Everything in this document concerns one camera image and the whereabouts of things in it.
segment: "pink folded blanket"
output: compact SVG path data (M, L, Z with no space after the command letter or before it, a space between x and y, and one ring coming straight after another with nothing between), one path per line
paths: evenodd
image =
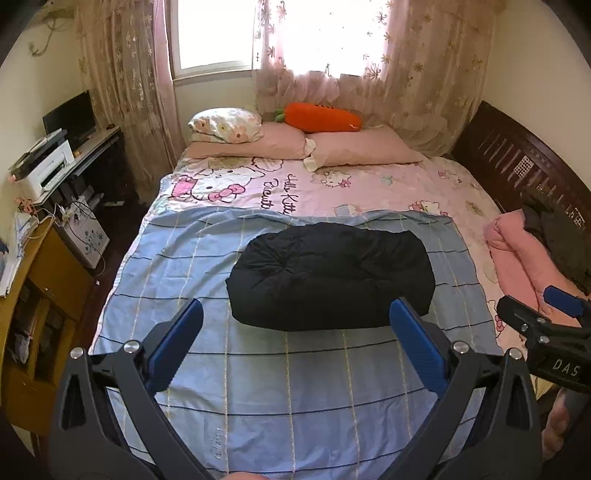
M577 297L585 295L558 271L546 248L524 230L521 210L498 216L485 227L484 237L505 295L525 303L553 323L579 326L577 320L544 302L544 289L549 285Z

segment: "wooden headboard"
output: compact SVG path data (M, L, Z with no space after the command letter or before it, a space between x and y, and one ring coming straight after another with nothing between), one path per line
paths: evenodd
M591 192L570 167L524 126L482 102L452 150L501 211L521 208L532 186L554 199L580 228L591 231Z

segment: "dark clothing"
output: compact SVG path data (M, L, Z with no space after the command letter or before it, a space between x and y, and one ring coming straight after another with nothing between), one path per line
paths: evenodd
M412 232L317 223L253 239L226 285L236 320L294 332L386 326L402 296L425 315L435 278Z
M524 228L550 253L558 270L585 295L591 291L591 238L551 198L533 189L522 193Z

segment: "white printer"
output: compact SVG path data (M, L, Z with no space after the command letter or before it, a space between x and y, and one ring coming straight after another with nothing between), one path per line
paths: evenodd
M59 129L43 137L9 168L20 196L35 203L67 175L75 160L66 134Z

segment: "floral curtain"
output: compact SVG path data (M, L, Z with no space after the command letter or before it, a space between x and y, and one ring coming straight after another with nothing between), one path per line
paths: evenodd
M185 148L168 62L164 0L78 2L76 31L80 71L99 126L122 128L139 199L150 202L160 178L172 171Z
M386 123L427 155L480 102L499 0L258 0L257 108L311 102Z

